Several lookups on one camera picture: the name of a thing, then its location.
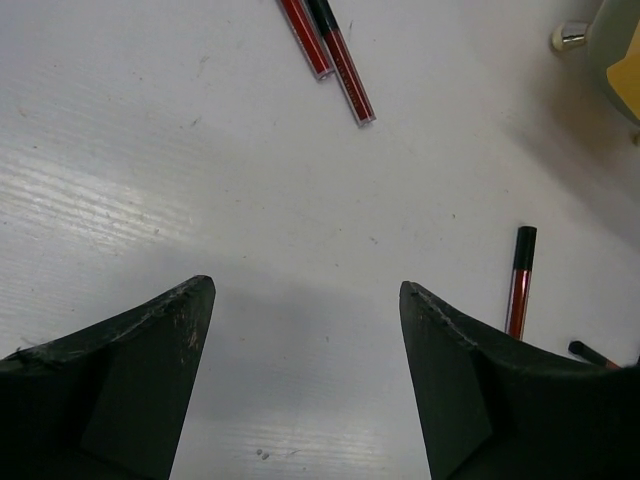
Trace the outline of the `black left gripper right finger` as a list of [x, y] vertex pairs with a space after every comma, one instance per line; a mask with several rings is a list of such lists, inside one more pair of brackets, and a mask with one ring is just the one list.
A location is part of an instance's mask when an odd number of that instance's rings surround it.
[[435, 479], [635, 479], [639, 370], [518, 341], [421, 285], [401, 328]]

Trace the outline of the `yellow drawer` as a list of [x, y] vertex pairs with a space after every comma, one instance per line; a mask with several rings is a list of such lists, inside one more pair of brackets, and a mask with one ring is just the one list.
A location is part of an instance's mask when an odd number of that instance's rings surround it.
[[623, 104], [639, 118], [639, 49], [626, 55], [607, 69], [607, 79]]

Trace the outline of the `thin black makeup brush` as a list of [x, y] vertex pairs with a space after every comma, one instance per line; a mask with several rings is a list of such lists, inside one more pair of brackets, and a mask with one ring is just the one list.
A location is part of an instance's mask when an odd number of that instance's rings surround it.
[[607, 357], [595, 351], [580, 340], [572, 340], [568, 345], [568, 351], [577, 358], [580, 358], [592, 365], [597, 365], [607, 369], [620, 368], [619, 365], [609, 360]]

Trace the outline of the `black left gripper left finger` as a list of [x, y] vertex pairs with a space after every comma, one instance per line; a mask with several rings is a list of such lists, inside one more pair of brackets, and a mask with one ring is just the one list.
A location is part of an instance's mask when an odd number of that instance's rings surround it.
[[168, 478], [214, 301], [213, 280], [198, 275], [3, 358], [2, 477]]

